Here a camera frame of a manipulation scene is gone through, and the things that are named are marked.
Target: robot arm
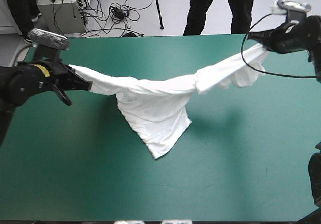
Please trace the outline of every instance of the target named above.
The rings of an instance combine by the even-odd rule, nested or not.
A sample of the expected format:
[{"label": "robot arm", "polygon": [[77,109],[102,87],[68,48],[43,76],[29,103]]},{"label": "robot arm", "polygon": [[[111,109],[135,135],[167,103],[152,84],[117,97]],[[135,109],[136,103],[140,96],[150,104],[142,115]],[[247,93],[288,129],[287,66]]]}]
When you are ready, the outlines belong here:
[{"label": "robot arm", "polygon": [[317,80],[321,82],[321,17],[306,17],[310,10],[311,6],[307,3],[277,0],[272,6],[272,13],[286,15],[285,23],[272,30],[250,32],[248,39],[281,54],[308,50],[309,61],[313,62],[319,77]]},{"label": "robot arm", "polygon": [[66,105],[72,104],[66,90],[90,90],[91,82],[75,74],[59,58],[69,46],[67,38],[55,33],[32,29],[28,36],[37,44],[31,62],[19,62],[14,67],[0,67],[0,145],[16,107],[29,97],[54,91]]}]

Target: white t-shirt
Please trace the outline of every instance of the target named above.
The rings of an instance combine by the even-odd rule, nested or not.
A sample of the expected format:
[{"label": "white t-shirt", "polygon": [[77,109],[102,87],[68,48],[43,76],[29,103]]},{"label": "white t-shirt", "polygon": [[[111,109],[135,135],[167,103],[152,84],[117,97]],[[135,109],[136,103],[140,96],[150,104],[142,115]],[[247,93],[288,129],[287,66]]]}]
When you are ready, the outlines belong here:
[{"label": "white t-shirt", "polygon": [[[268,52],[262,45],[257,44],[243,54],[251,66],[264,71],[262,63]],[[194,92],[205,94],[216,85],[227,88],[231,82],[246,87],[262,75],[247,67],[240,53],[195,74],[166,81],[112,77],[86,67],[70,67],[80,77],[93,82],[91,92],[116,95],[119,110],[156,159],[173,147],[191,123],[185,105]]]}]

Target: black shoe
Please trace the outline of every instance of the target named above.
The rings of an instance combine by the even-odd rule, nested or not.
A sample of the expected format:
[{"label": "black shoe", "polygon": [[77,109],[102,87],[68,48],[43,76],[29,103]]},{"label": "black shoe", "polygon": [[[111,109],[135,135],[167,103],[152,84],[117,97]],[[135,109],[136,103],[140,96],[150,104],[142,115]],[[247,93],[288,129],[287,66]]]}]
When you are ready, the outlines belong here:
[{"label": "black shoe", "polygon": [[31,16],[31,21],[32,21],[32,22],[36,22],[41,15],[42,15],[41,12],[39,12],[39,13],[36,14],[35,16]]},{"label": "black shoe", "polygon": [[24,38],[24,42],[25,42],[25,43],[27,43],[27,44],[32,44],[32,41],[30,40],[29,37],[23,36],[23,38]]}]

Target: person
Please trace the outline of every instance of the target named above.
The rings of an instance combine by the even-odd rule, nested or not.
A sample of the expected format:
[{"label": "person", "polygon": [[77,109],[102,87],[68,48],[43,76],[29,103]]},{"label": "person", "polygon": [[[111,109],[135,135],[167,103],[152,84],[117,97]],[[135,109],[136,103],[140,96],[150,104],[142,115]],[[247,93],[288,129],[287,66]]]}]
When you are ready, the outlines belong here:
[{"label": "person", "polygon": [[31,43],[27,33],[34,28],[33,22],[41,16],[36,0],[6,0],[25,42]]},{"label": "person", "polygon": [[[190,0],[190,10],[183,35],[200,35],[206,19],[206,11],[213,0]],[[231,33],[246,33],[252,22],[253,0],[228,0],[233,19]]]}]

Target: green table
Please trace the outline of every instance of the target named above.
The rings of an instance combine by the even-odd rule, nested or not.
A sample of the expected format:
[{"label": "green table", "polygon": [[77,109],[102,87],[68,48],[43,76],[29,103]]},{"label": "green table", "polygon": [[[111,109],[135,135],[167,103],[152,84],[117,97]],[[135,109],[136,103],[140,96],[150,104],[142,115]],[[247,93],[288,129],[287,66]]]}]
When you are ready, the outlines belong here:
[{"label": "green table", "polygon": [[[241,39],[72,39],[62,59],[165,80],[239,52]],[[264,66],[314,74],[306,52],[271,53]],[[321,139],[320,92],[316,80],[264,76],[194,94],[192,124],[158,160],[115,96],[69,92],[67,107],[51,92],[37,95],[18,108],[0,149],[0,220],[298,220],[316,209],[307,167]]]}]

